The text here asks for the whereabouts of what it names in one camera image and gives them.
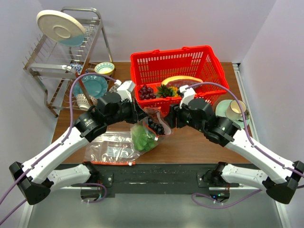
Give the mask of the toy dark grapes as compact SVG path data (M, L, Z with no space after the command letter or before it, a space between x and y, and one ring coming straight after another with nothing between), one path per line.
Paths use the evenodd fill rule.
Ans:
M148 118L148 127L153 130L156 135L165 135L164 127L161 123L155 122L152 118Z

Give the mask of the zip bag red zipper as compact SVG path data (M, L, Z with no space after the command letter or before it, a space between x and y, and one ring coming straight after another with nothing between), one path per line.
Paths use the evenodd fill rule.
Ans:
M160 107L144 108L144 111L147 117L131 127L133 147L139 155L151 151L174 133Z

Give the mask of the toy napa cabbage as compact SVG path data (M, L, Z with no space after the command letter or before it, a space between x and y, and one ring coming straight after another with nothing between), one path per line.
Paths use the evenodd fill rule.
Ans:
M156 147L154 132L149 131L143 125L135 125L131 128L131 136L134 145L134 149L145 153Z

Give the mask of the red plastic shopping basket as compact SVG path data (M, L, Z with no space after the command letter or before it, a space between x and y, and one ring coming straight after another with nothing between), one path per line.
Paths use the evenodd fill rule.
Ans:
M154 50L131 54L131 80L136 84L134 93L141 108L159 107L164 114L170 104L181 101L180 97L142 100L139 90L146 85L154 91L163 80L172 76L191 76L208 82L195 89L196 98L204 98L215 104L229 87L220 61L210 46L183 47L174 50Z

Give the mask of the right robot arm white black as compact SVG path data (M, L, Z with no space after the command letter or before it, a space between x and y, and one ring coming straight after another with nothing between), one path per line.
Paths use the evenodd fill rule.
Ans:
M232 150L246 158L256 169L219 162L202 179L218 187L239 183L264 190L273 200L289 204L304 173L301 161L284 159L250 137L244 129L226 117L215 115L204 99L192 99L188 104L172 104L165 121L172 128L189 126L210 142Z

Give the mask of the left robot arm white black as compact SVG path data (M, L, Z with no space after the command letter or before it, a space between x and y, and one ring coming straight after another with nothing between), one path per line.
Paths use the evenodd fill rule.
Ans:
M99 171L89 161L70 169L57 166L78 149L104 134L108 126L126 122L135 124L147 113L133 99L122 99L118 93L108 92L81 114L72 125L44 151L27 162L14 162L9 170L25 200L35 205L51 192L74 184L97 184Z

